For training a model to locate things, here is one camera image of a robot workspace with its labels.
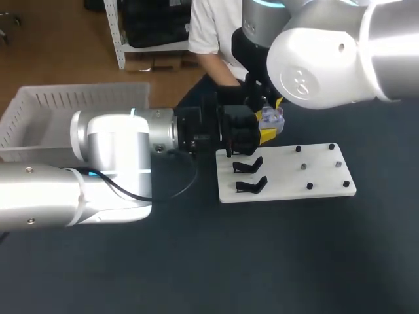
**black tool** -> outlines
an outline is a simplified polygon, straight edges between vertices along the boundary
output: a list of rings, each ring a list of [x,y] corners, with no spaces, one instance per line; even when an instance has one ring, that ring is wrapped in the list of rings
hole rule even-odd
[[[254,174],[259,170],[262,164],[263,164],[263,158],[259,157],[256,159],[253,165],[247,165],[241,162],[233,162],[233,169],[234,169],[234,173],[239,172],[239,173]]]
[[[268,177],[263,177],[257,184],[246,182],[236,182],[237,193],[253,193],[259,194],[268,184]]]

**metal shelf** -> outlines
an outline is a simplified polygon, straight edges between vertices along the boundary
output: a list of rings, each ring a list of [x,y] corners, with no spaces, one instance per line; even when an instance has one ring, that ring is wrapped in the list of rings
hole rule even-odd
[[[188,42],[181,41],[178,43],[164,44],[162,46],[134,48],[125,42],[124,37],[120,34],[118,23],[118,7],[117,0],[103,0],[106,8],[107,20],[111,29],[113,46],[117,55],[119,69],[125,69],[125,52],[161,52],[161,51],[186,51],[188,50]]]

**yellow object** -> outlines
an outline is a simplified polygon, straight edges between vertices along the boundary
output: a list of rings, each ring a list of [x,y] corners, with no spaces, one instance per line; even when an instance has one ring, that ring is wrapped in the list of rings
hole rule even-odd
[[[261,130],[261,142],[259,143],[262,145],[268,141],[271,141],[276,138],[276,129],[263,129]]]
[[[275,109],[278,109],[278,108],[280,107],[280,105],[281,105],[282,101],[283,101],[283,97],[278,98],[278,100],[276,101],[276,106],[275,106]]]
[[[261,118],[262,118],[262,110],[259,110],[257,113],[255,113],[256,114],[256,119],[258,120],[258,121],[260,121],[261,120]]]

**white plastic basket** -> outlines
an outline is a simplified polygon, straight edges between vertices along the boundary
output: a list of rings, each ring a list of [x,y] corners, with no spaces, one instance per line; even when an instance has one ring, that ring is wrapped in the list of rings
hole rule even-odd
[[[70,143],[70,122],[83,109],[146,109],[149,83],[27,86],[19,89],[0,120],[5,162],[79,166]]]

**robot logo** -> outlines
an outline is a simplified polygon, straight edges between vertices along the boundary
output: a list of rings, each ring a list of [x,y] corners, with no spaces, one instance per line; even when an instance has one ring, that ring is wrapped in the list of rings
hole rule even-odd
[[[302,67],[286,67],[281,73],[281,84],[293,97],[308,100],[319,91],[319,84],[308,70]]]

